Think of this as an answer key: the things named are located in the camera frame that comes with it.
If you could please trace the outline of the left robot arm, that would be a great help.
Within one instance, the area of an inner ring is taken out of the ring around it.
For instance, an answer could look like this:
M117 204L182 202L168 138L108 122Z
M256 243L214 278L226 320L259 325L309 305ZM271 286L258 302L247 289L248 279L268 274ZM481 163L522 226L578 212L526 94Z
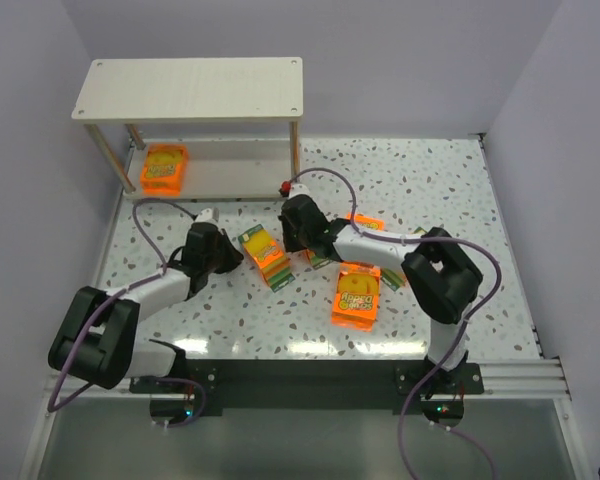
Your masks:
M140 322L199 293L209 276L235 270L244 256L226 232L195 222L166 269L118 289L75 294L48 353L49 366L105 389L125 378L182 375L184 352L166 342L136 340Z

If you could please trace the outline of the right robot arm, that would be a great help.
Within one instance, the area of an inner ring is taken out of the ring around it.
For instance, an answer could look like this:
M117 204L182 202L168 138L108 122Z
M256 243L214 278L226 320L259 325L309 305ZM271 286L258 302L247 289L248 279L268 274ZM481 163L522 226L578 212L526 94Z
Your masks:
M477 297L483 274L446 230L435 227L418 237L357 227L346 218L329 220L306 194L287 199L279 219L290 252L307 249L339 263L402 272L430 318L426 361L449 375L466 362L462 317Z

